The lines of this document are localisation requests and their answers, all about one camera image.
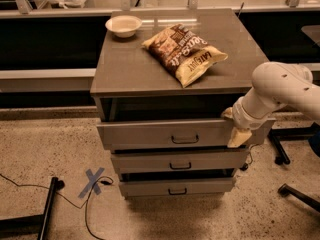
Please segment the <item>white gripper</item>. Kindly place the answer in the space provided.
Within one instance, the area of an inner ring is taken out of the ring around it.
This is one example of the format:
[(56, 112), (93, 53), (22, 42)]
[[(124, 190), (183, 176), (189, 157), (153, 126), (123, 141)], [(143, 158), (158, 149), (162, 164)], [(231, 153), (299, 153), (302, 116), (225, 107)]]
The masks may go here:
[(257, 97), (240, 97), (233, 105), (225, 109), (221, 116), (234, 120), (234, 127), (228, 141), (228, 148), (238, 148), (251, 138), (252, 132), (260, 128), (268, 119), (270, 109)]

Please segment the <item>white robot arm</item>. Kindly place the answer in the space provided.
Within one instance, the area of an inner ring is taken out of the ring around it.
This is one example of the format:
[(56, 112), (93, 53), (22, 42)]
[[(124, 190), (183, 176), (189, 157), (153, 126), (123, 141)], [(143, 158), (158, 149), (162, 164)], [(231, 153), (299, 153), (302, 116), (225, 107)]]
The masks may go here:
[(222, 116), (233, 121), (228, 148), (244, 144), (269, 116), (289, 105), (320, 123), (320, 87), (309, 68), (300, 64), (266, 62), (252, 74), (252, 87)]

